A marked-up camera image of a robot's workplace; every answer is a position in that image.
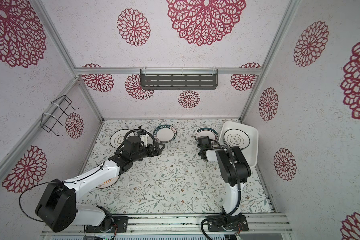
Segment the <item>orange sunburst plate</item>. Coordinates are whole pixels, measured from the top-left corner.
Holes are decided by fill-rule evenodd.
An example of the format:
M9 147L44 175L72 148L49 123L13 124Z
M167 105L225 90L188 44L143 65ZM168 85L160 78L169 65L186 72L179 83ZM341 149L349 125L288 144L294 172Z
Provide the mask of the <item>orange sunburst plate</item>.
M119 180L119 176L115 177L115 178L111 178L103 183L101 183L100 185L97 186L97 189L106 189L109 188L111 186L113 186L118 180Z

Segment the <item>small green Hao Shi plate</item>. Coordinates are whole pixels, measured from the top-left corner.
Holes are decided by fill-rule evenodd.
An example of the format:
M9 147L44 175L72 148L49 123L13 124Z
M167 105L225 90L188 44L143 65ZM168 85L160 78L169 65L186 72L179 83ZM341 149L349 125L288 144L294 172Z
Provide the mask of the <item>small green Hao Shi plate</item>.
M158 143L169 143L177 136L177 129L171 125L160 125L155 128L153 136Z

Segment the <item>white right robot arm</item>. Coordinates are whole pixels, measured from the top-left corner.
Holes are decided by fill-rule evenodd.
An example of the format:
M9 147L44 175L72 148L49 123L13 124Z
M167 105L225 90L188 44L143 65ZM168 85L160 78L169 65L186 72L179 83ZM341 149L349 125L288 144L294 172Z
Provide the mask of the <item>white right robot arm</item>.
M198 137L199 156L208 162L218 163L220 174L227 184L222 215L235 216L241 213L242 188L251 176L251 168L238 146L223 146L208 136Z

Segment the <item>white plate flower emblem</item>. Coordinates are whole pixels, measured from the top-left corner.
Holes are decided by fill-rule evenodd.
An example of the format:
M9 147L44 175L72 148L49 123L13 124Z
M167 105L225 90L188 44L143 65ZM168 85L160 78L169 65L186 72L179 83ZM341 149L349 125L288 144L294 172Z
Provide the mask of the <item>white plate flower emblem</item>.
M223 135L223 142L229 147L239 147L241 150L247 148L250 143L250 137L247 133L238 129L229 129Z

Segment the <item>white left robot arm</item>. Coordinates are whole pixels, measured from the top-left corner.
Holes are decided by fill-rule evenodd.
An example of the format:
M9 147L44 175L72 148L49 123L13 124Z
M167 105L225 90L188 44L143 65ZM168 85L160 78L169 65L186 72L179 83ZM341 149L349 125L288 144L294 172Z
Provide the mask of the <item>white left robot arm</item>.
M49 182L36 206L36 215L55 233L79 225L110 231L114 227L111 212L102 206L77 206L77 200L105 181L118 178L135 162L161 155L164 148L165 144L157 142L145 145L137 136L126 138L115 154L97 168L65 181Z

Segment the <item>white plate thin green rim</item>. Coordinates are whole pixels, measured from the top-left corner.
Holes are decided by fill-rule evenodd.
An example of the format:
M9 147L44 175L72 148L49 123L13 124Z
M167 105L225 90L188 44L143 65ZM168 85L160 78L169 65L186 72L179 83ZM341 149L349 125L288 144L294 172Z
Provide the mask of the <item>white plate thin green rim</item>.
M110 145L117 149L124 142L124 137L129 131L128 129L117 130L110 137Z

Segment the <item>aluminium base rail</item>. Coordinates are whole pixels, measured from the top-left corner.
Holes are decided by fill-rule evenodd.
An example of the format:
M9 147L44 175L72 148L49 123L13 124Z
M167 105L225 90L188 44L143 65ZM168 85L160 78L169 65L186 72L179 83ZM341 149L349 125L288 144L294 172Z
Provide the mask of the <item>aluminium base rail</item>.
M254 235L271 235L281 237L283 240L296 239L286 214L244 214L246 218L244 223L237 225L229 232L210 232L208 223L201 225L201 221L207 217L206 214L126 214L125 216L128 220L119 224L117 230L95 233L95 236L107 240L112 236L116 239L135 236L191 238L202 236L203 232L206 232L212 238L235 236L240 239L249 239Z

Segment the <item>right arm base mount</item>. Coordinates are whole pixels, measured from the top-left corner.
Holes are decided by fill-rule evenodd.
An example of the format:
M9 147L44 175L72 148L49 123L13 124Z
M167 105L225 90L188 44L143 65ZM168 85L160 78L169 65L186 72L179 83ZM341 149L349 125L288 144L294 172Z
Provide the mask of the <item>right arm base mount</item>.
M235 216L219 218L214 216L207 217L209 232L247 232L249 225L246 217L239 213Z

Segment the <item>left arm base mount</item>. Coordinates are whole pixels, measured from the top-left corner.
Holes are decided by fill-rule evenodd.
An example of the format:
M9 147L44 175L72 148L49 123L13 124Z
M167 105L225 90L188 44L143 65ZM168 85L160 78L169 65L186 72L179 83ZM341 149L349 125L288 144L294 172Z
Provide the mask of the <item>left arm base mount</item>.
M106 216L99 226L88 225L85 233L125 233L127 231L129 217L113 216L111 212L102 206L97 206Z

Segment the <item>green red ring plate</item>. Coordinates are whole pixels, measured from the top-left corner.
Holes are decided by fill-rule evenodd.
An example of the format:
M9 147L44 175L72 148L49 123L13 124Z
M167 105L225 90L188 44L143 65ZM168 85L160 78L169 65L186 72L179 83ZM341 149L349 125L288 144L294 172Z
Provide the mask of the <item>green red ring plate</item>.
M208 127L199 128L194 133L194 139L196 142L198 141L198 137L205 137L205 136L209 137L210 140L215 140L215 141L219 140L218 132L212 128L208 128Z

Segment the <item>dark metal wall shelf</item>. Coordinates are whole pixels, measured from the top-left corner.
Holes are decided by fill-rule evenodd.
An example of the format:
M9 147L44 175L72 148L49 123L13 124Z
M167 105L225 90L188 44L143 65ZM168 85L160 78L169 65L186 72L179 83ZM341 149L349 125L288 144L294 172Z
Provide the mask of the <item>dark metal wall shelf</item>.
M140 85L144 90L215 90L218 70L177 71L140 70Z

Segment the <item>white plastic bin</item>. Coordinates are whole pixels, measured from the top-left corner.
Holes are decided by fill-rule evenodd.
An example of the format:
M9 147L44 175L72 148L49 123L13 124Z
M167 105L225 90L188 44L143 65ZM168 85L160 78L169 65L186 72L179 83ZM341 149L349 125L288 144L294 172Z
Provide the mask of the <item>white plastic bin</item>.
M250 168L256 167L259 148L259 132L256 128L231 121L224 122L219 143L227 147L238 146Z

